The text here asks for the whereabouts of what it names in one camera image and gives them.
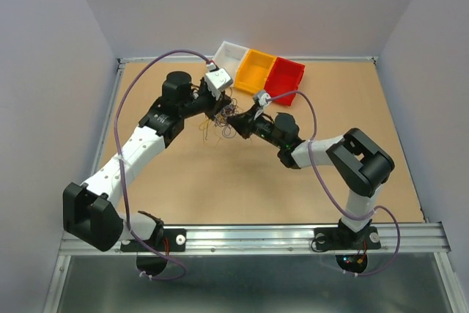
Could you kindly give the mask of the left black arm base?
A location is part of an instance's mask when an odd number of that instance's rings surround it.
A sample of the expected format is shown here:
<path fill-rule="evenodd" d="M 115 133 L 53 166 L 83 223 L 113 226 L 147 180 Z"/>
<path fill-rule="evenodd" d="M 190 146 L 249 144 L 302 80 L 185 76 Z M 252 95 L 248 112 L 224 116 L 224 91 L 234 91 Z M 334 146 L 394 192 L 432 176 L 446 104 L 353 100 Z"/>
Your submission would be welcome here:
<path fill-rule="evenodd" d="M 187 231 L 184 228 L 165 228 L 161 235 L 151 235 L 144 242 L 160 253 L 184 252 L 186 247 Z M 149 252 L 149 249 L 132 239 L 128 244 L 121 244 L 120 251 L 124 253 Z"/>

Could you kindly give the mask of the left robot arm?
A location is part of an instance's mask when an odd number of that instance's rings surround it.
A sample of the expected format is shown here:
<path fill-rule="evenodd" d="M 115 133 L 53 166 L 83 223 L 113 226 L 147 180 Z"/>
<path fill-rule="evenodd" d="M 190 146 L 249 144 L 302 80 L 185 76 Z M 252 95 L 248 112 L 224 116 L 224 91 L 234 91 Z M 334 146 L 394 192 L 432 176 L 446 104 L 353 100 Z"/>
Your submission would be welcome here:
<path fill-rule="evenodd" d="M 197 89 L 191 76 L 173 71 L 162 84 L 161 96 L 139 120 L 130 138 L 91 177 L 70 183 L 63 191 L 63 227 L 71 235 L 100 251 L 130 238 L 129 227 L 139 230 L 138 242 L 148 250 L 163 241 L 160 222 L 146 213 L 121 215 L 116 208 L 140 171 L 163 152 L 182 132 L 187 118 L 204 114 L 214 117 L 231 102 L 225 93 L 233 83 L 223 68 L 204 74 Z"/>

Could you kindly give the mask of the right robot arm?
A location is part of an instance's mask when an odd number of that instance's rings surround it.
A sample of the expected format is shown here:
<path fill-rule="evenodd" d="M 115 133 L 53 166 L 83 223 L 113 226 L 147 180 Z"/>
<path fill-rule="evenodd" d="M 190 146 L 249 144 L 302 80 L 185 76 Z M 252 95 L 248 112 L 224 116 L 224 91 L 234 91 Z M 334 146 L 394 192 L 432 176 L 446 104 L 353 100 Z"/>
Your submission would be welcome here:
<path fill-rule="evenodd" d="M 306 141 L 291 114 L 272 118 L 253 107 L 227 118 L 228 124 L 244 139 L 252 135 L 278 148 L 278 159 L 288 169 L 333 166 L 349 188 L 347 204 L 340 209 L 340 244 L 353 247 L 363 240 L 363 230 L 371 223 L 377 195 L 395 168 L 393 159 L 362 130 L 352 128 L 331 139 Z"/>

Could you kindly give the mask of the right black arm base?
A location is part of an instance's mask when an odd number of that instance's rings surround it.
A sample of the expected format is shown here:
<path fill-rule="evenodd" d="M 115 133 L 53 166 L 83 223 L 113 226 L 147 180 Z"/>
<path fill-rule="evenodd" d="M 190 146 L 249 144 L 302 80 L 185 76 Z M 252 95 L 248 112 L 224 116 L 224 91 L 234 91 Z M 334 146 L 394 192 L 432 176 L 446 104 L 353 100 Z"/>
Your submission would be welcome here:
<path fill-rule="evenodd" d="M 318 252 L 381 249 L 380 236 L 372 221 L 367 221 L 358 232 L 353 232 L 341 220 L 333 227 L 317 227 L 310 244 Z"/>

